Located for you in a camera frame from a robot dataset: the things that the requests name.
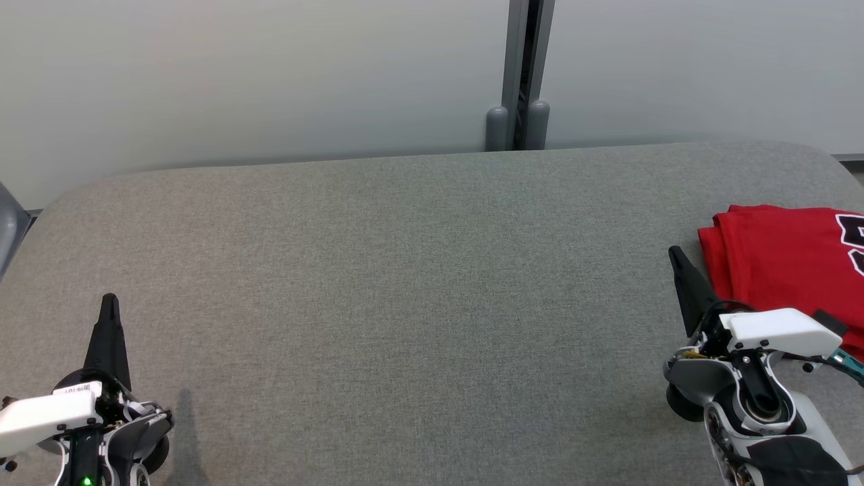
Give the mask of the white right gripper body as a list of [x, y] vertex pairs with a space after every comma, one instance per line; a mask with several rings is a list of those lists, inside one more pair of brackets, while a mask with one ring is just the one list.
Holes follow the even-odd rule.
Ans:
[[812, 316], [795, 308], [758, 311], [734, 300], [681, 310], [688, 344], [708, 358], [748, 351], [827, 358], [846, 335], [845, 323], [823, 310]]

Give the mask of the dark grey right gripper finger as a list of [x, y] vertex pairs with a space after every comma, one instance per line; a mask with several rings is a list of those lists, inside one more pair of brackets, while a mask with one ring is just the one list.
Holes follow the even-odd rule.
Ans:
[[695, 335], [707, 312], [720, 301], [713, 287], [683, 252], [682, 247], [668, 249], [673, 280], [678, 295], [683, 327], [688, 338]]

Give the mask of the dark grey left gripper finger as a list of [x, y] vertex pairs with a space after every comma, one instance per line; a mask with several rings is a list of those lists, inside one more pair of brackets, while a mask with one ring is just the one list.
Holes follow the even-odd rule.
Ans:
[[97, 322], [93, 326], [84, 371], [90, 375], [120, 384], [132, 391], [132, 378], [126, 350], [126, 335], [122, 326], [119, 299], [108, 293], [102, 297]]

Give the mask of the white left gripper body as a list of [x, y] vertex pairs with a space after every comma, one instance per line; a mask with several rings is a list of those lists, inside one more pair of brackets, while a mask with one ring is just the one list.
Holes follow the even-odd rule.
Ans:
[[115, 373], [84, 367], [50, 394], [3, 399], [2, 471], [36, 446], [59, 456], [55, 485], [149, 485], [174, 427], [169, 409], [137, 400]]

